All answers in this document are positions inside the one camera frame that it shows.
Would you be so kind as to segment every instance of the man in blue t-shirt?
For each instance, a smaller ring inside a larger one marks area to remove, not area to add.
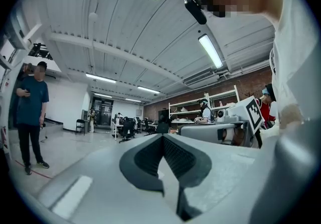
[[[44,61],[39,62],[35,75],[27,76],[17,89],[17,95],[20,97],[17,112],[20,150],[28,175],[31,174],[29,135],[37,164],[49,168],[41,156],[39,145],[40,127],[44,123],[46,106],[49,102],[48,87],[44,81],[46,69],[47,64]]]

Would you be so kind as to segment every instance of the man's hand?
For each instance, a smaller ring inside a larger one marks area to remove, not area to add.
[[[39,118],[39,125],[42,126],[42,124],[44,123],[45,117],[40,116]]]
[[[28,90],[23,90],[21,88],[18,88],[17,89],[17,95],[19,97],[29,97],[30,96],[30,93],[28,92]]]

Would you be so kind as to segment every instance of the gray floor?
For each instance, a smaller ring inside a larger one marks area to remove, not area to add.
[[[144,132],[142,134],[136,134],[135,137],[138,138],[143,135],[145,135]],[[44,169],[36,165],[35,155],[30,146],[30,158],[33,171],[30,176],[26,175],[24,172],[19,143],[13,143],[11,144],[12,178],[23,190],[34,197],[37,197],[41,188],[45,186],[51,178],[55,177],[91,152],[105,147],[117,146],[119,140],[121,140],[121,138],[118,138],[117,141],[115,141],[111,136],[111,133],[104,130],[97,130],[96,133],[87,133],[85,135],[75,135],[72,132],[66,131],[50,134],[48,139],[44,140],[43,143],[40,143],[42,156],[44,161],[50,165],[50,168]],[[168,203],[169,207],[175,211],[178,195],[178,181],[164,159],[162,159],[159,164],[158,174],[159,178],[162,179],[164,183],[165,201]]]

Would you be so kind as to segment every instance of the fluorescent light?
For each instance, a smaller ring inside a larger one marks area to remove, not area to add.
[[[139,86],[138,89],[145,90],[145,91],[152,92],[152,93],[160,93],[158,91],[151,90],[151,89],[148,89],[148,88],[145,88],[145,87],[141,87],[141,86]]]
[[[136,102],[141,102],[141,101],[139,101],[139,100],[128,99],[128,98],[126,98],[125,100],[127,100],[127,101],[136,101]]]
[[[212,61],[214,62],[216,68],[220,68],[223,66],[223,63],[220,59],[220,56],[218,55],[214,45],[212,44],[210,38],[208,35],[203,35],[199,38],[200,43],[204,47],[204,49],[207,51],[208,55],[211,57]]]
[[[103,81],[106,81],[106,82],[116,83],[115,80],[108,79],[108,78],[104,78],[104,77],[99,77],[99,76],[95,76],[95,75],[91,75],[91,74],[87,74],[87,73],[86,73],[86,76],[87,76],[87,77],[94,78],[94,79],[103,80]]]
[[[103,97],[112,98],[112,96],[110,96],[110,95],[99,94],[99,93],[94,93],[94,94],[95,94],[95,95],[98,95],[98,96],[103,96]]]

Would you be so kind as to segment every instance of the shoe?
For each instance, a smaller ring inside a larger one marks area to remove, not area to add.
[[[45,168],[45,169],[48,169],[48,168],[49,168],[49,164],[46,163],[46,162],[37,162],[37,164],[38,164],[39,166],[42,166],[42,167]]]
[[[25,172],[27,175],[31,175],[31,168],[30,168],[30,165],[28,166],[25,166]]]

